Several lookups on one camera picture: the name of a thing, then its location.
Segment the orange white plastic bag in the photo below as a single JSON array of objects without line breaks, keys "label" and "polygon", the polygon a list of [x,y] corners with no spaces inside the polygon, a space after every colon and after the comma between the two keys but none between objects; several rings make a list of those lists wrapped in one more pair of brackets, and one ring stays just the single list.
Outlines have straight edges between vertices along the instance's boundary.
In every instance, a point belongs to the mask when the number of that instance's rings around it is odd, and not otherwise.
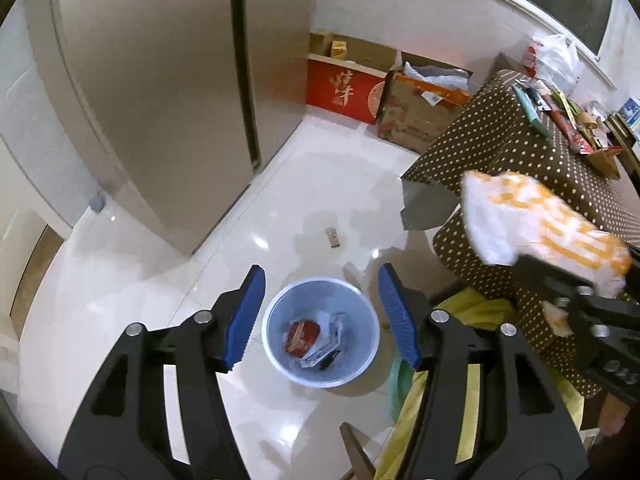
[{"label": "orange white plastic bag", "polygon": [[463,174],[461,191],[465,233],[484,263],[514,266],[521,256],[531,256],[583,278],[603,297],[623,290],[632,263],[627,246],[537,180],[473,170]]}]

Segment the red snack packaging box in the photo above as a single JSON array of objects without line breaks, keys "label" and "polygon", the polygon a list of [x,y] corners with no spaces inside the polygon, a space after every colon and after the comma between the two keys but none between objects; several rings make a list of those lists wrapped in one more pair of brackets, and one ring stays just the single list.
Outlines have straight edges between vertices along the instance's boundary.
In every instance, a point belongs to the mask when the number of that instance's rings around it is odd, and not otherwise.
[{"label": "red snack packaging box", "polygon": [[561,92],[544,94],[541,99],[549,107],[548,115],[566,137],[570,151],[585,159],[600,176],[620,180],[617,157],[623,151],[619,146],[603,146],[586,125],[581,125],[573,109]]}]

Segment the grey round trash bin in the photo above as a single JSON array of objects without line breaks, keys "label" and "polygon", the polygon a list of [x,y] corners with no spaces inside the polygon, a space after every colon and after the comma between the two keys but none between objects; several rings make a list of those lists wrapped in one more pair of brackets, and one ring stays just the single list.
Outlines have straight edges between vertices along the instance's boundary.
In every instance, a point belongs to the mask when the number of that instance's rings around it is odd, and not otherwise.
[{"label": "grey round trash bin", "polygon": [[289,284],[262,318],[269,361],[288,380],[308,388],[337,388],[357,379],[374,361],[380,339],[370,300],[337,278]]}]

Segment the brown polka dot tablecloth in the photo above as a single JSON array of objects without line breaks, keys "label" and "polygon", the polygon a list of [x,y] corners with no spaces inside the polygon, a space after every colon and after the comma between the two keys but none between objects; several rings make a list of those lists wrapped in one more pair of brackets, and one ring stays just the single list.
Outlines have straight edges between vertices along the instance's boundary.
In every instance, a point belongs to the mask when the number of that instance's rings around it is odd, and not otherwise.
[{"label": "brown polka dot tablecloth", "polygon": [[[562,198],[596,228],[631,245],[639,243],[639,197],[625,195],[620,181],[605,179],[568,147],[550,119],[546,139],[526,122],[512,86],[521,79],[500,70],[475,92],[437,140],[402,175],[411,183],[437,183],[461,191],[462,174],[478,170],[496,176],[514,171],[532,177]],[[506,266],[481,263],[466,236],[461,214],[454,214],[435,234],[435,252],[446,269],[487,299],[506,298],[514,305],[515,324],[540,358],[564,376],[585,398],[600,388],[574,365],[573,338],[553,335],[542,314],[542,300],[514,280]]]}]

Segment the dark wooden chair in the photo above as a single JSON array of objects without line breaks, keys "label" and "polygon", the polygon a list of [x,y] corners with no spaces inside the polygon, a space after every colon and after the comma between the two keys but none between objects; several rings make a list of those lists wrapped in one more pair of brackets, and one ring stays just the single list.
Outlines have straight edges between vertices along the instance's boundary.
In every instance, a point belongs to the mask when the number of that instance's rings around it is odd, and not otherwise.
[{"label": "dark wooden chair", "polygon": [[343,422],[340,426],[340,435],[350,463],[349,470],[341,480],[373,480],[375,466],[360,445],[354,427],[348,422]]}]

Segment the blue white tube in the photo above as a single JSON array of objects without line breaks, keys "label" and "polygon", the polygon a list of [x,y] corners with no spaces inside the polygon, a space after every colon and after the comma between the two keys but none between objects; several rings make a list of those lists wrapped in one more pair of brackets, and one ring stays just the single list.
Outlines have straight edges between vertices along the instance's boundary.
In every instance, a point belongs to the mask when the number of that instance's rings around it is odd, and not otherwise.
[{"label": "blue white tube", "polygon": [[512,86],[512,90],[520,103],[520,107],[526,117],[529,127],[536,133],[544,136],[546,139],[552,140],[551,132],[540,121],[537,110],[534,107],[533,102],[530,100],[530,97],[518,84],[514,84]]}]

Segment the small carton on floor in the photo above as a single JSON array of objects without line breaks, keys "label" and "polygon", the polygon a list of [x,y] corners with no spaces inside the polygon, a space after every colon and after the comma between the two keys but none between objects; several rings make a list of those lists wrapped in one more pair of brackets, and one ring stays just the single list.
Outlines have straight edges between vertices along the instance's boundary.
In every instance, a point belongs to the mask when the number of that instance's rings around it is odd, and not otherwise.
[{"label": "small carton on floor", "polygon": [[326,228],[326,237],[328,238],[328,241],[332,248],[337,248],[341,246],[341,241],[337,235],[336,229]]}]

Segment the white plastic shopping bag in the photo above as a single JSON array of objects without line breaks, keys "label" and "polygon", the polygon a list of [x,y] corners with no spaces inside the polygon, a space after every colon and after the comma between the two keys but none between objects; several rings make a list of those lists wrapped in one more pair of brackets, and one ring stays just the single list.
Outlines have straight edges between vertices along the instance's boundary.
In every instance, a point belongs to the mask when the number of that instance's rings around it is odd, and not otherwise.
[{"label": "white plastic shopping bag", "polygon": [[565,94],[574,90],[584,68],[576,44],[562,34],[533,36],[522,65],[529,76],[544,80]]}]

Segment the open brown cardboard box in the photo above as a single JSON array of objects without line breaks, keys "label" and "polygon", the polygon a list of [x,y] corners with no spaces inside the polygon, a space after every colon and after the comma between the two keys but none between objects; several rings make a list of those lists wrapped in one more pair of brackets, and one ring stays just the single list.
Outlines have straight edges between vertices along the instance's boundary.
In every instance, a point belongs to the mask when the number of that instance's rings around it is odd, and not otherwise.
[{"label": "open brown cardboard box", "polygon": [[378,137],[424,153],[471,97],[472,72],[400,51],[388,74],[378,114]]}]

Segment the red gift carton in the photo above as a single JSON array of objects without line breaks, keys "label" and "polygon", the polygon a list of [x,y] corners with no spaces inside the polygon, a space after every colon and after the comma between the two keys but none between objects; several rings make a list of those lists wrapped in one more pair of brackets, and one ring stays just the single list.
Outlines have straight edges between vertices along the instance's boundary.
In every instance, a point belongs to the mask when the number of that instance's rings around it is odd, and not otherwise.
[{"label": "red gift carton", "polygon": [[374,125],[378,119],[386,72],[350,61],[310,54],[306,103]]}]

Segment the beige refrigerator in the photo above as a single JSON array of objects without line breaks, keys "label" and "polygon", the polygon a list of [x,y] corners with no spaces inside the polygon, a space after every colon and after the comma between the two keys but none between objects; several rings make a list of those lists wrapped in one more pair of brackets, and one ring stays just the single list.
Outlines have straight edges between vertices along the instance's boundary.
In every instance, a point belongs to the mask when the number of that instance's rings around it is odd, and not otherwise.
[{"label": "beige refrigerator", "polygon": [[316,0],[25,0],[56,116],[103,191],[185,255],[305,114]]}]

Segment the plain cardboard box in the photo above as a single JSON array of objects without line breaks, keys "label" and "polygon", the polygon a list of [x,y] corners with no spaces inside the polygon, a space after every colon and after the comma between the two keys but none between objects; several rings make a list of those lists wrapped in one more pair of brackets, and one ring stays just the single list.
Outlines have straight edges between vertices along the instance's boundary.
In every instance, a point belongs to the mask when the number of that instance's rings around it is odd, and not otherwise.
[{"label": "plain cardboard box", "polygon": [[374,42],[337,35],[329,30],[309,33],[309,53],[331,60],[353,62],[361,66],[388,72],[396,61],[397,51]]}]

